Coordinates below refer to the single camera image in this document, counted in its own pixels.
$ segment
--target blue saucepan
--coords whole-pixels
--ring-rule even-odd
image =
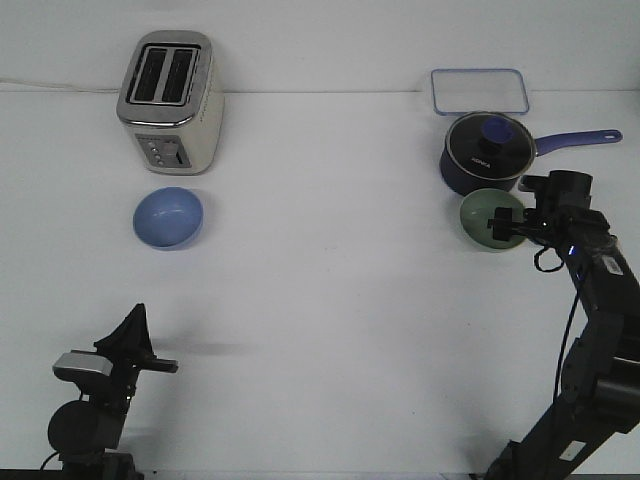
[[[442,178],[460,195],[480,188],[511,190],[536,157],[564,147],[616,143],[618,130],[560,133],[534,139],[520,122],[496,112],[473,112],[449,128],[440,157]]]

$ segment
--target pan handle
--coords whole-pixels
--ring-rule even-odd
[[[622,140],[619,130],[592,130],[589,132],[559,133],[548,137],[536,138],[536,156],[544,155],[559,148],[577,145],[595,145],[616,143]]]

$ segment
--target green bowl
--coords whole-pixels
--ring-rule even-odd
[[[509,241],[495,240],[493,231],[487,226],[494,218],[497,207],[513,209],[513,221],[522,222],[524,205],[509,192],[497,188],[482,188],[464,197],[460,205],[460,223],[467,235],[485,247],[506,250],[520,245],[525,237],[514,235]]]

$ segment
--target stainless steel toaster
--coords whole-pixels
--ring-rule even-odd
[[[224,93],[209,39],[161,30],[142,37],[124,77],[117,114],[149,170],[193,175],[213,161]]]

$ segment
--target cable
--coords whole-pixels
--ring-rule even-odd
[[[53,452],[51,455],[49,455],[44,462],[42,462],[42,465],[40,466],[40,471],[42,472],[44,470],[44,467],[47,466],[47,463],[49,463],[49,461],[55,457],[58,453],[60,452]]]
[[[551,247],[548,247],[548,246],[542,247],[542,249],[539,250],[533,256],[533,265],[536,267],[536,270],[538,270],[539,272],[542,272],[542,273],[554,273],[554,272],[557,272],[559,270],[562,270],[562,267],[564,267],[564,260],[562,260],[562,259],[560,259],[560,265],[558,265],[557,267],[544,269],[544,268],[542,268],[540,266],[540,257],[542,257],[542,255],[544,255],[550,248]]]
[[[551,402],[551,426],[549,428],[550,438],[549,438],[549,455],[547,457],[547,464],[544,469],[543,479],[546,479],[549,475],[549,468],[551,464],[551,457],[553,455],[553,441],[555,440],[555,426],[556,426],[556,406],[558,404],[558,396],[560,391],[560,376],[562,374],[562,361],[564,360],[564,353],[567,348],[567,341],[569,339],[569,333],[571,331],[571,325],[573,324],[573,318],[575,317],[576,310],[578,308],[578,302],[580,301],[580,293],[582,292],[582,287],[585,284],[587,276],[589,275],[589,270],[585,272],[584,276],[580,280],[578,287],[576,288],[576,295],[573,297],[573,303],[571,304],[571,310],[569,311],[569,318],[567,319],[567,325],[564,329],[564,335],[562,336],[562,344],[560,346],[560,354],[558,355],[558,363],[556,365],[556,375],[555,382],[553,385],[553,401]]]
[[[31,80],[23,80],[20,78],[0,77],[0,84],[6,85],[23,85],[27,87],[40,87],[50,88],[59,91],[66,92],[81,92],[81,93],[118,93],[119,88],[102,88],[102,87],[90,87],[83,85],[74,85],[72,83],[48,83],[48,82],[36,82]]]

